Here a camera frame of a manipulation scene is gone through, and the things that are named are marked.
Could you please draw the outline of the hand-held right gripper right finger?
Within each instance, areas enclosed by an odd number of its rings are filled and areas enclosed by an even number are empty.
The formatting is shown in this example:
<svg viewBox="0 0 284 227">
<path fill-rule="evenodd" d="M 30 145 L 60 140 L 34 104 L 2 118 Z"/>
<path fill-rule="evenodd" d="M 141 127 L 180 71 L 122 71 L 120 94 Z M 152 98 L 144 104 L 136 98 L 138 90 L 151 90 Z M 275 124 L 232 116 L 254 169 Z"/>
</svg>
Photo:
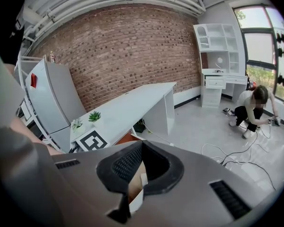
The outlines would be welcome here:
<svg viewBox="0 0 284 227">
<path fill-rule="evenodd" d="M 223 181 L 251 209 L 259 193 L 250 183 L 209 157 L 154 142 L 177 156 L 184 165 L 181 180 L 168 192 L 145 196 L 142 206 L 129 219 L 129 227 L 220 227 L 234 218 L 210 186 Z"/>
</svg>

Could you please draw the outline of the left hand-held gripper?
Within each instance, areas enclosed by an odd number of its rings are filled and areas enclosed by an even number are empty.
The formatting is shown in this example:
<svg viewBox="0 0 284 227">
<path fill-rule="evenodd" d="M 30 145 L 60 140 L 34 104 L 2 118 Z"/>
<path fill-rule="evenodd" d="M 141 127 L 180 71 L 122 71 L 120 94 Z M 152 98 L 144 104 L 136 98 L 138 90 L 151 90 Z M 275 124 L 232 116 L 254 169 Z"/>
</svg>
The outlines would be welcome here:
<svg viewBox="0 0 284 227">
<path fill-rule="evenodd" d="M 108 147 L 108 142 L 95 129 L 82 134 L 75 142 L 83 151 L 94 151 Z"/>
</svg>

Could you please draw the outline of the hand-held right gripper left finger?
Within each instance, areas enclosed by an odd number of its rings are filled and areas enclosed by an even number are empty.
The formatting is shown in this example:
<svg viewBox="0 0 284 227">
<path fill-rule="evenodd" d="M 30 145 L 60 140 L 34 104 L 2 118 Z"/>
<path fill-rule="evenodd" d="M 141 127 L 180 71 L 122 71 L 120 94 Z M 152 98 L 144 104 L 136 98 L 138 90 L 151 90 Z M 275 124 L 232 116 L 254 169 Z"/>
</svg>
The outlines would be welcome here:
<svg viewBox="0 0 284 227">
<path fill-rule="evenodd" d="M 143 227 L 143 212 L 129 210 L 129 182 L 142 141 L 52 157 L 53 227 Z"/>
</svg>

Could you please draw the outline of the white drawer wooden inside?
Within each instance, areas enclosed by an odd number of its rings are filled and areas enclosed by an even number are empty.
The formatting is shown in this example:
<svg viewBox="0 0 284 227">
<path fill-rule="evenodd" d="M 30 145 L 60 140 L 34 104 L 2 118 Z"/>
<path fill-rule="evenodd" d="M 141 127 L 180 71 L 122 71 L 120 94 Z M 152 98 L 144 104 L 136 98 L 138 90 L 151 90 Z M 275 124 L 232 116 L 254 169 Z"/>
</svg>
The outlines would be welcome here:
<svg viewBox="0 0 284 227">
<path fill-rule="evenodd" d="M 139 168 L 136 170 L 135 175 L 129 183 L 129 211 L 134 214 L 143 203 L 144 190 L 141 184 L 140 175 L 146 173 L 144 162 L 139 164 Z"/>
</svg>

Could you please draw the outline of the person's left forearm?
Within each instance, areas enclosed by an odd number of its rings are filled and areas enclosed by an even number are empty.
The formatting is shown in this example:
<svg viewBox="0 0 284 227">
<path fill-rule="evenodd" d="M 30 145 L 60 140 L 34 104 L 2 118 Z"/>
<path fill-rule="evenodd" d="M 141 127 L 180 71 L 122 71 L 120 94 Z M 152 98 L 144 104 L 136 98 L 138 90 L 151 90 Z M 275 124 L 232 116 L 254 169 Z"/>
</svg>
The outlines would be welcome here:
<svg viewBox="0 0 284 227">
<path fill-rule="evenodd" d="M 24 125 L 24 123 L 17 117 L 15 116 L 10 124 L 10 128 L 20 134 L 25 135 L 28 137 L 33 143 L 39 143 L 47 147 L 50 155 L 59 155 L 62 154 L 62 152 L 55 150 L 54 148 L 44 144 L 37 136 L 31 132 L 31 130 Z"/>
</svg>

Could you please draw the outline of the pale leafy potted plant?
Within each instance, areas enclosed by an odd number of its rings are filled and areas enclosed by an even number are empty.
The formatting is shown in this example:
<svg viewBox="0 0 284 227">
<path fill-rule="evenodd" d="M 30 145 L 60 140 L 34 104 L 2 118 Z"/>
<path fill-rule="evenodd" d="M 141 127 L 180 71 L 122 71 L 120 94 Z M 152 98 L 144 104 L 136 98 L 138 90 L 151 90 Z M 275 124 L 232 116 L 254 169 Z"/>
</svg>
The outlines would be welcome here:
<svg viewBox="0 0 284 227">
<path fill-rule="evenodd" d="M 85 132 L 85 126 L 81 118 L 75 119 L 71 125 L 72 131 L 75 134 L 83 134 Z"/>
</svg>

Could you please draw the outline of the green succulent plant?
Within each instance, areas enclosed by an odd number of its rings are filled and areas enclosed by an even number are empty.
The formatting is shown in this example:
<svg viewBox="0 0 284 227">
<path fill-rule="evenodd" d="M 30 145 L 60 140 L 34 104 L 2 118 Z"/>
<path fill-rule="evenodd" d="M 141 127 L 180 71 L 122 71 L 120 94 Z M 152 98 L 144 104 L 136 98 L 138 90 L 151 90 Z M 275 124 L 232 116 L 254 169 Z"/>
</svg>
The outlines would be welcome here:
<svg viewBox="0 0 284 227">
<path fill-rule="evenodd" d="M 96 122 L 101 118 L 101 113 L 94 111 L 89 114 L 89 122 Z"/>
</svg>

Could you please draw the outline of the small black bin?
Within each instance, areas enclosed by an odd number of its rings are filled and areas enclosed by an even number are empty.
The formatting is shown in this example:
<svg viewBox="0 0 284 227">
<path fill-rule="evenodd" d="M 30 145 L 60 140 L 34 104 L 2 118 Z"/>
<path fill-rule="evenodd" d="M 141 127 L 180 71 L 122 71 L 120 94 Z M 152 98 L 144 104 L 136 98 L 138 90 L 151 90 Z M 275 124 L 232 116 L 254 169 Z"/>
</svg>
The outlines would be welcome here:
<svg viewBox="0 0 284 227">
<path fill-rule="evenodd" d="M 134 126 L 133 126 L 135 132 L 137 133 L 143 133 L 145 130 L 145 125 L 143 119 L 140 119 Z"/>
</svg>

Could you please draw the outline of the grey refrigerator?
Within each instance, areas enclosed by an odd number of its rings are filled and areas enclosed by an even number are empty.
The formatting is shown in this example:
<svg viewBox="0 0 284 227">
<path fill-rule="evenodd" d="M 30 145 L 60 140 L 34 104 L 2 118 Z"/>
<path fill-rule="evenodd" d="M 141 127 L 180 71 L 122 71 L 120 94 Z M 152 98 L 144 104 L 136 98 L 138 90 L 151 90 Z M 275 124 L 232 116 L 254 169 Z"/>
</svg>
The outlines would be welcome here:
<svg viewBox="0 0 284 227">
<path fill-rule="evenodd" d="M 37 87 L 30 86 L 31 74 Z M 71 123 L 86 110 L 79 98 L 68 66 L 42 59 L 25 80 L 29 99 L 43 128 L 65 153 L 71 148 Z"/>
</svg>

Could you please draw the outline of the person's grey shorts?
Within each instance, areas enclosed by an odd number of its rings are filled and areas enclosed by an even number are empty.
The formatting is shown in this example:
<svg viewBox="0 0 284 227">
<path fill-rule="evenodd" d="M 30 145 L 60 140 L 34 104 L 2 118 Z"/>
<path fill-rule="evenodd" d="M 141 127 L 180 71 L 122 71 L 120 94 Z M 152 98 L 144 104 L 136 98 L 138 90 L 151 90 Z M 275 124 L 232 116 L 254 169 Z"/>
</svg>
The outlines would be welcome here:
<svg viewBox="0 0 284 227">
<path fill-rule="evenodd" d="M 44 147 L 12 126 L 24 96 L 0 58 L 0 227 L 64 227 L 41 169 Z"/>
</svg>

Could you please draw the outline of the white hutch desk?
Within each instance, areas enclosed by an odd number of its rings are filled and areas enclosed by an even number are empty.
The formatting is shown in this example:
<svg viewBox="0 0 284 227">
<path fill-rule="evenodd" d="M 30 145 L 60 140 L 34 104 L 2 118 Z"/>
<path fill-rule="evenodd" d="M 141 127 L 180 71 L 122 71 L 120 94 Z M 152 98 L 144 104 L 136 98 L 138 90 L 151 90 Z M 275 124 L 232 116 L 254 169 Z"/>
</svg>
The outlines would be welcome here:
<svg viewBox="0 0 284 227">
<path fill-rule="evenodd" d="M 236 102 L 246 89 L 247 76 L 233 26 L 198 24 L 194 30 L 201 64 L 201 106 L 218 108 L 222 91 L 229 87 Z"/>
</svg>

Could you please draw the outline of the white metal rack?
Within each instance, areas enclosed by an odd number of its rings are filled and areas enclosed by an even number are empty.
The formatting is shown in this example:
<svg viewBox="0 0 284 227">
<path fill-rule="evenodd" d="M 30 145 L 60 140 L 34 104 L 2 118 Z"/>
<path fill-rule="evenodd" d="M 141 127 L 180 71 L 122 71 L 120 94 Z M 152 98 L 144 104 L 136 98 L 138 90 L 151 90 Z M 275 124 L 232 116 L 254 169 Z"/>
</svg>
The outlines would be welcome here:
<svg viewBox="0 0 284 227">
<path fill-rule="evenodd" d="M 14 76 L 15 79 L 18 80 L 20 86 L 26 93 L 24 97 L 24 101 L 19 107 L 18 114 L 20 111 L 24 114 L 20 119 L 25 124 L 25 126 L 29 127 L 32 124 L 35 124 L 39 131 L 41 132 L 41 140 L 46 145 L 59 150 L 57 145 L 54 143 L 53 139 L 50 137 L 50 135 L 46 132 L 46 130 L 43 128 L 42 124 L 40 123 L 35 110 L 33 109 L 32 103 L 29 99 L 29 95 L 27 92 L 27 87 L 25 84 L 25 79 L 28 77 L 31 70 L 36 66 L 42 59 L 38 57 L 29 57 L 29 56 L 22 56 L 21 53 L 18 55 L 18 61 L 16 63 L 16 66 L 14 68 Z"/>
</svg>

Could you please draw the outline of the person's black t-shirt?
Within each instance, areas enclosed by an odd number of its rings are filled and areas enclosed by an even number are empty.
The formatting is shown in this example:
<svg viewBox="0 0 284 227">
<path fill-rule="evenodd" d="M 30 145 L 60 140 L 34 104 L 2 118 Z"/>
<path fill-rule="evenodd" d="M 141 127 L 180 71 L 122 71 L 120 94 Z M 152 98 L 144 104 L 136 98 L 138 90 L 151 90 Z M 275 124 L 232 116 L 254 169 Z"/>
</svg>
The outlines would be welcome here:
<svg viewBox="0 0 284 227">
<path fill-rule="evenodd" d="M 25 0 L 0 0 L 0 57 L 15 65 L 24 35 Z"/>
</svg>

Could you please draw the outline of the black framed window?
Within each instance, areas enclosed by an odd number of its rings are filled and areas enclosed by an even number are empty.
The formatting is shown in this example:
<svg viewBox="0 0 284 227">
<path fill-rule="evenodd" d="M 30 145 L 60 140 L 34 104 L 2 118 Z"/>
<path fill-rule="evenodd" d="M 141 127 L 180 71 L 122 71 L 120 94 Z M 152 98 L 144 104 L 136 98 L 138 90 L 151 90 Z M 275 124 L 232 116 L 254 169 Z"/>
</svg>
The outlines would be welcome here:
<svg viewBox="0 0 284 227">
<path fill-rule="evenodd" d="M 284 19 L 271 6 L 235 8 L 245 49 L 246 73 L 250 84 L 264 85 L 277 99 L 284 101 L 284 88 L 277 84 L 278 60 L 274 27 L 284 29 Z"/>
</svg>

